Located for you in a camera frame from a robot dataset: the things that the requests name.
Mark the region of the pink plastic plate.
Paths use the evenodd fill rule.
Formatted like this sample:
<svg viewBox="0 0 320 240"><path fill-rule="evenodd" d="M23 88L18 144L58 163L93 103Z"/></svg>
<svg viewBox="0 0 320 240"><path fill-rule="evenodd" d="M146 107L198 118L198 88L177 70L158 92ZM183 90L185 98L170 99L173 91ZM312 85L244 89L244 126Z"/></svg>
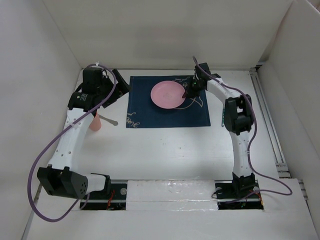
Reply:
<svg viewBox="0 0 320 240"><path fill-rule="evenodd" d="M174 109L184 103L185 88L175 81L161 81L150 91L152 102L162 109Z"/></svg>

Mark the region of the dark blue cloth placemat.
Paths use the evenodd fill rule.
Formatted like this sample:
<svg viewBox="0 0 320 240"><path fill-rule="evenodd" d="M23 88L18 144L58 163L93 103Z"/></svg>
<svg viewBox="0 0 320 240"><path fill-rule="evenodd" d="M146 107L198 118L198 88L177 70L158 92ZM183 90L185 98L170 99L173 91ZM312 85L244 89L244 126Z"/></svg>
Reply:
<svg viewBox="0 0 320 240"><path fill-rule="evenodd" d="M131 76L126 127L137 128L193 128L211 125L206 92L187 98L174 109L156 106L151 98L152 88L163 81L173 81L186 88L190 75Z"/></svg>

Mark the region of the pink plastic cup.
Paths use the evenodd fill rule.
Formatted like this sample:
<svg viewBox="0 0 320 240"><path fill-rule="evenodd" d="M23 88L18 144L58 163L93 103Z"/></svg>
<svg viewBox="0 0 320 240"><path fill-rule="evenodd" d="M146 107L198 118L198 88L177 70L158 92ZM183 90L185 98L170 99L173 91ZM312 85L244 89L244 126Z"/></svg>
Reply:
<svg viewBox="0 0 320 240"><path fill-rule="evenodd" d="M94 131L94 132L97 132L101 129L102 127L102 124L101 124L101 120L100 120L100 117L99 117L99 114L96 113L96 115L94 116L91 124L89 125L89 129Z"/></svg>

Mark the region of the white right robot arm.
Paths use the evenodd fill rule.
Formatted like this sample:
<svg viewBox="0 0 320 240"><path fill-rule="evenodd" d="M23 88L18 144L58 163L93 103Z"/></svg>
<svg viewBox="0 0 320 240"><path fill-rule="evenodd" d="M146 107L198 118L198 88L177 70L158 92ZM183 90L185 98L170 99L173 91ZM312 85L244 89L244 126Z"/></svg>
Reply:
<svg viewBox="0 0 320 240"><path fill-rule="evenodd" d="M235 196L243 197L256 183L248 162L250 131L255 123L251 97L237 88L226 85L218 74L211 74L206 62L195 65L194 76L189 79L182 97L193 99L204 90L223 103L223 124L230 134L233 147L231 191Z"/></svg>

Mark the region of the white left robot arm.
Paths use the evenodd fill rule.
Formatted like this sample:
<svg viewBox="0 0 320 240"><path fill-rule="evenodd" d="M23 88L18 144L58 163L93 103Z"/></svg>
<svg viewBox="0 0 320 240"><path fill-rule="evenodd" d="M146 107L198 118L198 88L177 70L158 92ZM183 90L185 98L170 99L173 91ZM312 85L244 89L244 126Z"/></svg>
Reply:
<svg viewBox="0 0 320 240"><path fill-rule="evenodd" d="M90 65L82 71L82 83L72 93L64 130L47 167L40 167L37 178L48 195L82 199L94 192L100 198L111 194L109 175L78 172L78 159L84 139L100 107L107 108L130 91L117 69L109 71Z"/></svg>

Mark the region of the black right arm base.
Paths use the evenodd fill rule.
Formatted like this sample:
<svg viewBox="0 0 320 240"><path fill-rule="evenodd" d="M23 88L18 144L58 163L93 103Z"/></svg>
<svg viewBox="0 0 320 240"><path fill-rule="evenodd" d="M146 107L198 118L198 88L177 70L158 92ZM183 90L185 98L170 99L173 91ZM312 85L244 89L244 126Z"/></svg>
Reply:
<svg viewBox="0 0 320 240"><path fill-rule="evenodd" d="M211 198L217 200L219 210L263 210L263 200L258 192L255 175L237 177L232 180L216 180Z"/></svg>

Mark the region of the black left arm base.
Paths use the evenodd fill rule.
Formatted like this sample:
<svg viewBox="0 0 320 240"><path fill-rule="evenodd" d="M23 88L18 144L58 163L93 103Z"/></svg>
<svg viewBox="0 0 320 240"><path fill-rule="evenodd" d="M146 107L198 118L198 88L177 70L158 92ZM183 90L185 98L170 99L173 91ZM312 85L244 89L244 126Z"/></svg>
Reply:
<svg viewBox="0 0 320 240"><path fill-rule="evenodd" d="M80 201L79 208L84 211L125 211L127 192L126 180L112 180L110 190L91 192L87 201L86 196Z"/></svg>

